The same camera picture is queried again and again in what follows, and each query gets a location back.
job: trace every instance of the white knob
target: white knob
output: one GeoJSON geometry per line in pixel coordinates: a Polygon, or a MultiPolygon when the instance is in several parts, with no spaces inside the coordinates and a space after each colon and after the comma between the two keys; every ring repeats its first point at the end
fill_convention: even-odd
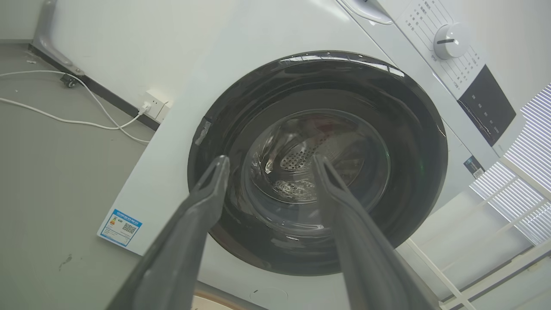
{"type": "Polygon", "coordinates": [[[471,44],[471,36],[462,23],[444,25],[434,37],[434,52],[441,59],[463,56],[471,44]]]}

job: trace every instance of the white washing machine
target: white washing machine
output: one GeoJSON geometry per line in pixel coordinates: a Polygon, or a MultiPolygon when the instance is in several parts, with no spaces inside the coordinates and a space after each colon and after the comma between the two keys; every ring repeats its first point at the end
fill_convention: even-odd
{"type": "Polygon", "coordinates": [[[398,246],[504,154],[523,117],[446,3],[234,2],[98,235],[144,254],[226,154],[199,281],[269,309],[347,308],[311,155],[398,246]]]}

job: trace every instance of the gray floor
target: gray floor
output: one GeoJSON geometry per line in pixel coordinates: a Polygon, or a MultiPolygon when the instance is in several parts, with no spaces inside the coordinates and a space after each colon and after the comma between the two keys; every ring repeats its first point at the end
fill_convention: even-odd
{"type": "MultiPolygon", "coordinates": [[[[0,73],[27,70],[53,68],[23,45],[0,45],[0,73]]],[[[113,126],[82,86],[67,89],[60,77],[1,77],[0,97],[113,126]]],[[[131,119],[105,106],[119,124],[131,119]]],[[[154,133],[137,122],[127,131],[144,140],[154,133]]],[[[0,103],[1,309],[105,308],[139,256],[96,231],[144,149],[120,131],[0,103]]]]}

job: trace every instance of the power outlet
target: power outlet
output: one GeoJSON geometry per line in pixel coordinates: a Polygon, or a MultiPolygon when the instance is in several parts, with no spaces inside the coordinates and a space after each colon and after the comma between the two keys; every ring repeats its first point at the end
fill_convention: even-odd
{"type": "Polygon", "coordinates": [[[162,94],[159,94],[159,92],[152,89],[145,92],[143,101],[144,103],[147,102],[151,105],[151,108],[146,112],[146,115],[149,115],[153,119],[159,115],[159,112],[161,112],[163,106],[168,102],[162,94]]]}

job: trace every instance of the washing machine door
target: washing machine door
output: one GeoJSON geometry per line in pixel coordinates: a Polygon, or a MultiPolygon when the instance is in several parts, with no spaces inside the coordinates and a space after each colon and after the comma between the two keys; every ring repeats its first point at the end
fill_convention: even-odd
{"type": "Polygon", "coordinates": [[[266,64],[232,85],[197,129],[192,188],[212,159],[231,174],[210,232],[227,251],[269,271],[340,271],[317,207],[312,155],[326,156],[395,247],[432,209],[447,167],[433,102],[388,63],[337,51],[266,64]]]}

